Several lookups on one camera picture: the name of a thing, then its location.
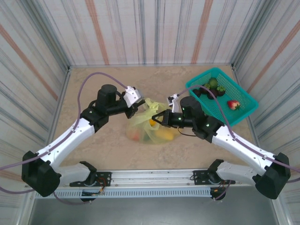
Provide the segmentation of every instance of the beige floor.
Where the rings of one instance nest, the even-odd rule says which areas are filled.
[[[232,76],[229,66],[221,66],[225,73]],[[182,67],[111,67],[76,68],[72,70],[66,96],[61,110],[56,137],[70,127],[77,116],[76,96],[84,78],[90,73],[101,71],[119,79],[125,85],[135,86],[143,94],[156,101],[165,102],[167,96],[179,93],[185,83],[198,74],[210,69],[205,66]],[[114,81],[101,75],[90,78],[81,95],[82,109],[97,98],[97,92],[103,84],[111,83],[120,92],[123,89]],[[228,151],[195,137],[179,136],[167,144],[146,145],[127,139],[125,135],[126,116],[110,117],[109,123],[95,135],[80,144],[63,162],[73,165],[87,161],[97,169],[182,169],[205,168],[216,158],[231,163],[244,164]],[[234,131],[252,141],[244,120],[236,125]]]

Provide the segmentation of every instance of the basket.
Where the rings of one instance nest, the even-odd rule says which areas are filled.
[[[198,75],[187,82],[186,87],[189,88],[193,85],[204,85],[208,83],[211,77],[215,77],[218,84],[226,88],[225,94],[221,97],[217,97],[217,100],[231,126],[238,124],[258,108],[258,102],[219,68],[212,68]],[[195,97],[195,99],[201,103],[203,111],[207,115],[213,116],[225,123],[216,101],[208,99],[207,95],[204,94],[197,97],[192,90],[193,89],[189,90],[190,95]],[[231,110],[227,105],[227,101],[229,100],[238,100],[240,102],[240,110]]]

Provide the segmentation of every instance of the yellow plastic bag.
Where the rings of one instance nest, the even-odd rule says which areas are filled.
[[[167,104],[145,99],[144,112],[128,120],[126,135],[129,139],[148,144],[161,144],[173,140],[179,135],[176,129],[163,127],[151,118],[169,108]]]

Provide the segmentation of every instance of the cable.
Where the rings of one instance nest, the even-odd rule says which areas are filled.
[[[0,187],[0,191],[3,191],[4,193],[7,193],[7,194],[12,194],[12,195],[20,195],[20,194],[26,194],[26,193],[32,192],[34,190],[30,189],[30,190],[26,190],[26,191],[9,191],[9,190],[4,189],[3,187]]]
[[[69,202],[69,201],[67,201],[67,200],[62,200],[62,199],[60,199],[60,198],[56,195],[55,192],[53,192],[53,195],[54,195],[54,197],[55,197],[58,201],[60,201],[61,203],[66,204],[66,205],[84,205],[84,204],[90,203],[90,201],[89,201],[89,202]]]
[[[106,74],[106,73],[102,73],[102,72],[95,72],[95,73],[92,73],[90,75],[88,75],[84,81],[82,82],[80,88],[79,88],[79,91],[78,91],[78,95],[77,95],[77,104],[78,104],[78,114],[77,114],[77,119],[76,119],[76,122],[74,124],[74,127],[77,127],[78,123],[79,123],[79,120],[80,120],[80,114],[81,114],[81,106],[80,106],[80,95],[81,95],[81,92],[83,90],[83,87],[85,85],[85,83],[87,82],[87,80],[94,76],[94,75],[104,75],[104,76],[107,76],[109,78],[111,78],[112,80],[114,80],[115,82],[117,82],[119,85],[121,85],[123,88],[127,89],[127,87],[122,84],[120,81],[118,81],[117,79],[115,79],[114,77],[110,76],[109,74]],[[62,140],[60,140],[58,143],[56,143],[55,145],[53,145],[50,149],[49,149],[49,152],[53,151],[55,148],[57,148],[59,145],[61,145],[63,142],[65,142],[71,135],[73,134],[73,131],[70,131]],[[11,167],[15,167],[15,166],[18,166],[18,165],[23,165],[23,164],[26,164],[26,163],[30,163],[30,162],[33,162],[45,155],[47,155],[49,152],[44,152],[43,154],[40,154],[36,157],[33,157],[31,159],[27,159],[25,161],[21,161],[21,162],[17,162],[17,163],[14,163],[14,164],[10,164],[10,165],[5,165],[5,166],[2,166],[0,167],[0,171],[1,170],[6,170],[8,168],[11,168]],[[9,190],[6,190],[2,187],[0,187],[0,190],[5,192],[5,193],[8,193],[8,194],[12,194],[11,191]]]
[[[214,198],[214,200],[218,200],[220,197],[222,197],[223,195],[225,195],[225,193],[226,193],[226,191],[228,190],[230,184],[231,184],[231,180],[229,181],[229,183],[228,183],[228,185],[227,185],[225,191],[223,191],[223,193],[220,194],[218,197]]]
[[[180,132],[179,127],[177,128],[178,132],[181,133],[184,136],[189,136],[189,137],[197,137],[197,135],[188,135],[188,134],[184,134],[182,132]]]
[[[227,127],[228,127],[229,133],[230,133],[230,135],[232,136],[232,138],[233,138],[234,140],[236,140],[236,142],[238,142],[239,144],[241,144],[242,146],[244,146],[244,147],[247,148],[248,150],[254,152],[255,154],[261,156],[262,158],[265,158],[265,159],[267,159],[267,160],[269,160],[269,161],[271,161],[271,162],[273,162],[273,163],[276,163],[276,164],[278,164],[278,165],[284,166],[284,167],[286,167],[286,168],[289,168],[289,169],[291,169],[291,170],[294,170],[294,171],[300,173],[300,169],[298,169],[298,168],[296,168],[296,167],[294,167],[294,166],[290,166],[290,165],[284,164],[284,163],[279,162],[279,161],[277,161],[277,160],[274,160],[274,159],[272,159],[272,158],[270,158],[270,157],[267,157],[267,156],[265,156],[264,154],[262,154],[262,153],[260,153],[260,152],[258,152],[258,151],[256,151],[256,150],[254,150],[254,149],[252,149],[251,147],[249,147],[248,145],[246,145],[244,142],[240,141],[238,138],[236,138],[235,135],[234,135],[234,133],[233,133],[233,130],[232,130],[232,128],[231,128],[231,126],[230,126],[230,124],[229,124],[227,118],[226,118],[226,116],[224,115],[224,112],[223,112],[223,110],[222,110],[222,107],[221,107],[220,103],[219,103],[218,100],[216,99],[215,95],[214,95],[209,89],[207,89],[206,87],[204,87],[204,86],[202,86],[202,85],[194,85],[194,86],[191,86],[191,87],[189,87],[189,88],[184,89],[184,90],[183,90],[182,92],[180,92],[177,96],[179,97],[179,96],[182,95],[184,92],[186,92],[186,91],[188,91],[188,90],[190,90],[190,89],[193,89],[193,88],[198,88],[198,87],[203,88],[203,89],[205,89],[206,91],[208,91],[208,92],[210,93],[210,95],[214,98],[214,100],[216,101],[217,106],[218,106],[218,108],[219,108],[219,110],[220,110],[220,112],[221,112],[221,114],[222,114],[222,116],[223,116],[223,118],[224,118],[224,120],[225,120],[225,123],[226,123],[226,125],[227,125]],[[289,180],[287,183],[293,183],[293,182],[297,182],[297,181],[300,181],[300,178],[297,178],[297,179],[294,179],[294,180]]]
[[[98,178],[97,178],[97,181],[98,181],[98,183],[100,184],[100,186],[102,187],[101,190],[104,191],[104,188],[106,187],[106,181],[105,181],[105,179],[104,179],[103,177],[98,177]]]
[[[103,184],[101,184],[100,180],[97,180],[97,181],[98,181],[98,183],[99,183],[100,186],[101,186],[101,189],[99,190],[99,193],[100,193],[101,191],[104,191],[104,186],[103,186]]]
[[[224,182],[225,182],[225,180],[221,181],[221,182],[220,182],[220,185],[219,185],[217,188],[221,187],[222,184],[223,184],[223,186],[224,186]]]
[[[196,175],[192,175],[189,177],[190,180],[195,180],[195,178],[196,178]]]

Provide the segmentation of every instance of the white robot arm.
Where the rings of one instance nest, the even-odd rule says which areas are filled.
[[[24,161],[45,152],[48,153],[22,165],[22,180],[44,197],[53,193],[59,185],[75,181],[85,181],[87,185],[92,185],[95,182],[97,170],[91,164],[82,161],[76,165],[60,167],[61,162],[81,142],[105,125],[109,116],[125,113],[127,118],[131,118],[144,102],[135,88],[128,86],[125,92],[120,94],[115,86],[103,85],[98,92],[97,100],[92,101],[89,107],[81,113],[77,125],[75,122],[60,137],[37,153],[29,151],[23,156]],[[70,132],[72,134],[68,139],[53,151],[49,151]]]
[[[215,145],[221,146],[236,155],[249,166],[233,165],[217,159],[209,168],[210,182],[218,184],[221,180],[236,180],[256,187],[264,196],[276,199],[291,176],[290,169],[275,164],[266,158],[271,158],[289,165],[289,159],[283,153],[275,156],[234,134],[235,139],[226,125],[212,116],[205,115],[200,103],[193,97],[184,97],[180,101],[181,112],[178,112],[177,95],[168,99],[172,110],[165,110],[152,119],[163,126],[173,128],[192,128],[195,135]],[[240,144],[246,144],[254,151]]]
[[[290,178],[290,170],[266,160],[266,157],[289,164],[287,156],[282,153],[274,156],[272,153],[262,150],[234,134],[236,138],[262,153],[264,157],[249,151],[232,139],[228,127],[221,121],[205,115],[200,103],[194,97],[185,97],[180,101],[182,113],[177,112],[179,106],[175,105],[176,98],[177,95],[168,98],[170,106],[173,106],[172,110],[165,110],[153,116],[152,119],[163,126],[192,128],[197,137],[225,148],[249,165],[233,165],[217,159],[207,170],[211,184],[219,184],[224,180],[235,180],[254,185],[259,192],[268,198],[276,199],[278,197]],[[137,111],[138,106],[143,103],[144,100],[141,100],[141,95],[134,88],[128,87],[126,92],[123,92],[121,95],[113,85],[107,84],[102,86],[98,92],[97,100],[91,102],[89,107],[83,110],[76,127],[74,127],[76,124],[74,123],[59,138],[39,150],[36,154],[29,151],[24,155],[23,161],[48,152],[40,159],[23,164],[23,181],[44,197],[53,193],[59,185],[76,181],[84,181],[86,185],[93,185],[97,172],[95,167],[87,162],[60,167],[61,162],[81,142],[105,125],[109,116],[125,113],[127,118],[131,118]],[[49,149],[64,139],[70,131],[73,132],[71,136],[53,151],[49,152]]]

